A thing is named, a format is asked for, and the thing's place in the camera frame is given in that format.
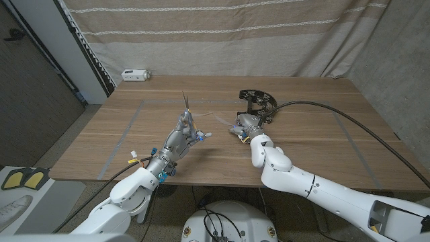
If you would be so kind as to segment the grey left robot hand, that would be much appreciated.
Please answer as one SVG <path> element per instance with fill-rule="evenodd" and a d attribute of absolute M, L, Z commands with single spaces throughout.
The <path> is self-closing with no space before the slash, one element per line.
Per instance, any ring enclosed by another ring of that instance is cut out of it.
<path fill-rule="evenodd" d="M 192 114 L 186 110 L 178 117 L 177 126 L 169 133 L 159 154 L 152 158 L 146 169 L 158 177 L 162 173 L 174 176 L 178 160 L 184 158 L 190 147 L 204 141 L 212 133 L 196 128 Z"/>

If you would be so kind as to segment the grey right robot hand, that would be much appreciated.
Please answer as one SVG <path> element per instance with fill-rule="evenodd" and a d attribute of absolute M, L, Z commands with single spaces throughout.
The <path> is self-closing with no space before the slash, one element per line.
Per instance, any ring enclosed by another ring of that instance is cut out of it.
<path fill-rule="evenodd" d="M 263 134 L 263 128 L 258 125 L 259 118 L 252 114 L 238 114 L 236 124 L 229 132 L 238 136 L 243 143 L 250 143 L 253 138 Z"/>

